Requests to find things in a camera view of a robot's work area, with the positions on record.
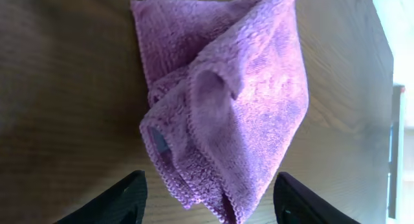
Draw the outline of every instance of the wooden table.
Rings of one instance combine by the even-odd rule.
[[[298,0],[310,106],[280,170],[361,223],[385,223],[393,57],[372,0]],[[0,0],[0,222],[51,223],[145,170],[144,223],[185,211],[150,163],[129,0]],[[248,223],[275,223],[272,185]]]

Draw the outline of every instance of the folded cloth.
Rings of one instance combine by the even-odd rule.
[[[147,152],[184,206],[243,223],[308,107],[295,0],[132,1]]]

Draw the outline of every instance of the tabletop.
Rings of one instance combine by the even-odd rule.
[[[393,57],[372,0],[297,0],[309,110],[279,171],[385,223]],[[166,190],[138,131],[129,0],[0,0],[0,220],[52,223],[145,170],[143,223],[218,223]],[[275,223],[270,185],[247,223]]]

